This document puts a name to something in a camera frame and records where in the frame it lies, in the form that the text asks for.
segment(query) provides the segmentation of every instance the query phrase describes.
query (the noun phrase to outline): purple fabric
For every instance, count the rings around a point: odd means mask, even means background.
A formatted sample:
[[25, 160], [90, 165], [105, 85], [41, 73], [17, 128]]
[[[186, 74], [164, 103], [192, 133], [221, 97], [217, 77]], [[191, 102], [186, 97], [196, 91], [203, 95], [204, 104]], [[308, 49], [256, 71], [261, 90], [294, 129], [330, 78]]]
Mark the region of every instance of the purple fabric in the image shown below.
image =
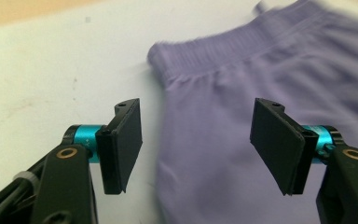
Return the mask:
[[166, 94], [157, 191], [169, 224], [314, 224], [324, 166], [282, 196], [250, 144], [255, 97], [301, 124], [338, 128], [358, 147], [358, 21], [309, 1], [220, 35], [157, 43]]

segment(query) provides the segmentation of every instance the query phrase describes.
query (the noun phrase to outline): black cable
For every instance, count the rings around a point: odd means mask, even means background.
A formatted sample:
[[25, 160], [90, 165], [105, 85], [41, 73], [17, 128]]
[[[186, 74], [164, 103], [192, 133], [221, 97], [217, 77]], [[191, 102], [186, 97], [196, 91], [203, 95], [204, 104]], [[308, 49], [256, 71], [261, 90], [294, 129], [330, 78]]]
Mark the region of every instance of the black cable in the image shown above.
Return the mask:
[[[32, 172], [34, 175], [36, 175], [38, 178], [41, 177], [43, 167], [45, 164], [45, 158], [43, 157], [40, 159], [37, 163], [35, 163], [33, 166], [31, 166], [28, 171]], [[0, 191], [0, 203], [13, 191], [15, 190], [21, 182], [21, 179], [15, 179], [13, 180], [9, 185], [7, 185], [4, 189]]]
[[27, 180], [22, 179], [20, 184], [0, 203], [0, 223], [10, 211], [10, 208], [19, 202], [31, 188], [31, 184]]

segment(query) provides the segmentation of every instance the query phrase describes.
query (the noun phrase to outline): white table surface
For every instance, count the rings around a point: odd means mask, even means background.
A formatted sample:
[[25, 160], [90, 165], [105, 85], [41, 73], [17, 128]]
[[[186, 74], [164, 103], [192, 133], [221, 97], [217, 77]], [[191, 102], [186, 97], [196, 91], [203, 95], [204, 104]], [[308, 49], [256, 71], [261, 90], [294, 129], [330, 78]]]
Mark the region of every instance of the white table surface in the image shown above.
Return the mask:
[[[70, 125], [107, 124], [115, 104], [139, 97], [144, 144], [128, 192], [104, 195], [99, 165], [90, 166], [98, 215], [102, 224], [164, 223], [154, 188], [164, 94], [146, 53], [159, 40], [244, 24], [257, 2], [0, 1], [0, 189], [55, 148]], [[358, 17], [358, 0], [325, 2]]]

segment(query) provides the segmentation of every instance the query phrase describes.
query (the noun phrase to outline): clothing item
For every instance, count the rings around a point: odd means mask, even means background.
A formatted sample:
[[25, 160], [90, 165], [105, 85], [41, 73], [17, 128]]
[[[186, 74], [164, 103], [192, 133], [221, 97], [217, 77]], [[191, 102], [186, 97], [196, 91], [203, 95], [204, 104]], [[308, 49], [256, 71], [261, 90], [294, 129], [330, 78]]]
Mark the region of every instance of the clothing item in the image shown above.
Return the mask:
[[254, 102], [358, 147], [357, 20], [297, 1], [226, 33], [157, 43], [148, 60], [166, 94], [157, 192], [168, 224], [320, 222], [324, 165], [312, 164], [303, 195], [282, 196], [249, 141]]

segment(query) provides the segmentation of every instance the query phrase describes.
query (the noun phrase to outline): elastic waistband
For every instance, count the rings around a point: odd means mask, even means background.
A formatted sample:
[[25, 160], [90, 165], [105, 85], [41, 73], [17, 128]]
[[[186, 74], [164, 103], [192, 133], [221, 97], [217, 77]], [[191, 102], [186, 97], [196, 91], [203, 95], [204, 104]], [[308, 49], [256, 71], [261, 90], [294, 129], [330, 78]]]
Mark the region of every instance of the elastic waistband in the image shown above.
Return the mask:
[[148, 61], [163, 82], [180, 72], [190, 74], [211, 66], [244, 59], [265, 50], [279, 36], [327, 11], [311, 1], [299, 0], [282, 9], [269, 10], [251, 22], [231, 31], [183, 43], [156, 43], [148, 52]]

